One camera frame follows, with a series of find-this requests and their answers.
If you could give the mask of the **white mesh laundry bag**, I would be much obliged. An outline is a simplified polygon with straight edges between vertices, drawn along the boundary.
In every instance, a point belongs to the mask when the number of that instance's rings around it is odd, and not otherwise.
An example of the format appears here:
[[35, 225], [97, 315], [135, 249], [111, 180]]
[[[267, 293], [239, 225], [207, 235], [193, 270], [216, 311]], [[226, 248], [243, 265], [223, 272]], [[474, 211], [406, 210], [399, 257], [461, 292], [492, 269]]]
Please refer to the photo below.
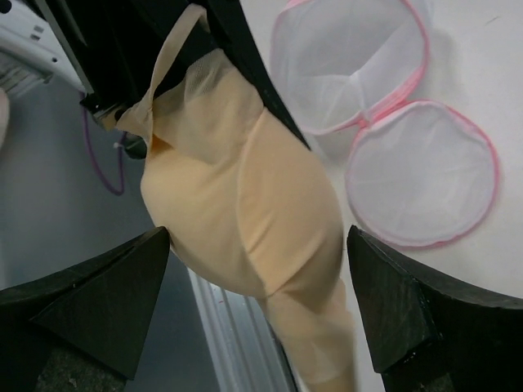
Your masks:
[[270, 75], [300, 130], [355, 128], [345, 174], [359, 223], [400, 247], [475, 229], [494, 204], [488, 136], [456, 110], [412, 100], [431, 54], [428, 1], [290, 1], [278, 15]]

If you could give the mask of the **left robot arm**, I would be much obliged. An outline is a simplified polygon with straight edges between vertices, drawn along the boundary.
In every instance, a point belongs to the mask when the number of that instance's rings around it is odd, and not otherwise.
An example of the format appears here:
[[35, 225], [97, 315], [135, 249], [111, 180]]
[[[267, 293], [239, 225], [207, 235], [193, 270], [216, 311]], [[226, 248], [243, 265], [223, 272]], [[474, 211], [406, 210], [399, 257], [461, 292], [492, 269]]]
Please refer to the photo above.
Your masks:
[[[44, 77], [62, 77], [86, 93], [81, 103], [109, 124], [137, 103], [150, 85], [168, 32], [188, 1], [3, 1], [1, 51]], [[162, 82], [178, 84], [186, 69], [222, 49], [257, 89], [267, 107], [304, 141], [276, 92], [238, 1], [201, 1], [210, 28], [197, 28]]]

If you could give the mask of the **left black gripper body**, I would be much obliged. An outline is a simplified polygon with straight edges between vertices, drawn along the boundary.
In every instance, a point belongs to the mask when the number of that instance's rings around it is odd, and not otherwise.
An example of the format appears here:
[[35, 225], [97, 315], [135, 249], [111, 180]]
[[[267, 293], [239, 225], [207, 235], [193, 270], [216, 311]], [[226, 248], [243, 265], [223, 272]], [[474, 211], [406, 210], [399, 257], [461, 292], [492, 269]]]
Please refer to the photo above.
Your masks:
[[84, 107], [105, 129], [141, 100], [188, 1], [54, 1], [60, 41], [78, 67]]

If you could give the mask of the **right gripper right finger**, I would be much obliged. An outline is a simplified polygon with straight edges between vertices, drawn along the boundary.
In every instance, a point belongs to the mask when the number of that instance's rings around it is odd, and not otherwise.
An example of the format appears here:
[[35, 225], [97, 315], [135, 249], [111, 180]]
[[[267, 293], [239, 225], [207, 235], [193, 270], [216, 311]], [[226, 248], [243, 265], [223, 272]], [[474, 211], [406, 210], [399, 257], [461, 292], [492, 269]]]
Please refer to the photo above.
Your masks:
[[387, 391], [520, 391], [522, 300], [471, 285], [352, 226], [346, 240], [373, 369]]

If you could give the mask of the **beige bra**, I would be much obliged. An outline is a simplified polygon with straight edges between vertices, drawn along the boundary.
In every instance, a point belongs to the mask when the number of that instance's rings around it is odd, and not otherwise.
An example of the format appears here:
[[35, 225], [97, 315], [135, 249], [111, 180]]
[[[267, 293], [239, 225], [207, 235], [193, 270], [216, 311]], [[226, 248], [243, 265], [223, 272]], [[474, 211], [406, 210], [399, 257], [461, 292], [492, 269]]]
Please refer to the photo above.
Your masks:
[[150, 87], [117, 128], [147, 146], [141, 194], [172, 251], [196, 274], [254, 298], [311, 391], [352, 391], [344, 228], [321, 161], [215, 49], [157, 88], [196, 27], [191, 4], [168, 34]]

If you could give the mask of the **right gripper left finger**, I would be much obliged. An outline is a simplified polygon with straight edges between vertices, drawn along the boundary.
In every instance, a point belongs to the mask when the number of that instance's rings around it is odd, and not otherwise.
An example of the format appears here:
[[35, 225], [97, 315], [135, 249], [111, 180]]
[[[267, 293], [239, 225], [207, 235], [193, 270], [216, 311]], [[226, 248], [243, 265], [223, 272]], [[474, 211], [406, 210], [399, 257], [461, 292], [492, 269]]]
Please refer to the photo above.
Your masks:
[[1, 291], [3, 391], [122, 391], [134, 378], [168, 262], [155, 228]]

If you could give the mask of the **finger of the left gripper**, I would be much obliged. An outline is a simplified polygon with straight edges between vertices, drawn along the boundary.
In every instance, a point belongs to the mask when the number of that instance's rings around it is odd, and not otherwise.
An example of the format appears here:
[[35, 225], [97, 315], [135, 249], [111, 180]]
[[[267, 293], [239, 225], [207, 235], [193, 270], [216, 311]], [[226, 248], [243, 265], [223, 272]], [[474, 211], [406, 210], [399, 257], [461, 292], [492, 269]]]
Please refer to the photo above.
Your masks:
[[264, 106], [309, 149], [310, 146], [270, 80], [240, 2], [209, 0], [203, 5], [208, 11], [210, 28], [218, 45], [257, 89]]

